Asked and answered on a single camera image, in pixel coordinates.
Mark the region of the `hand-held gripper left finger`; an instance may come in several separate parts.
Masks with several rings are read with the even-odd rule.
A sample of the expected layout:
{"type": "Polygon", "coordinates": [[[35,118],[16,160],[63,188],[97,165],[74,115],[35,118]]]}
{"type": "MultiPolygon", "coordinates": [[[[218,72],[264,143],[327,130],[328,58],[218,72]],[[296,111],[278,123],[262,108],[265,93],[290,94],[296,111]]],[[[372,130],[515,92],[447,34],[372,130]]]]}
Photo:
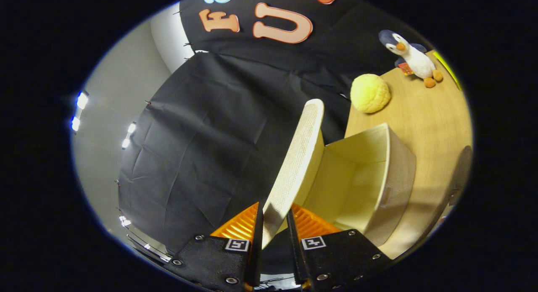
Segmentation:
{"type": "Polygon", "coordinates": [[[213,233],[194,235],[164,269],[211,292],[251,292],[261,278],[263,222],[254,203],[213,233]]]}

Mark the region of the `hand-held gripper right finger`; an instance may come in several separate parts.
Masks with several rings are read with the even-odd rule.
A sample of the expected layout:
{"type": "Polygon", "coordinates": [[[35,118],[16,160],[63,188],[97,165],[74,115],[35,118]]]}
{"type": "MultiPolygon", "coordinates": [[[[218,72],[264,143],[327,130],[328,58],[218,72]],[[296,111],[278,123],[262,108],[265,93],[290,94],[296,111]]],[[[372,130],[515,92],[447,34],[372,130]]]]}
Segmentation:
{"type": "Polygon", "coordinates": [[[357,229],[338,229],[298,204],[287,214],[295,279],[304,292],[357,292],[393,260],[357,229]]]}

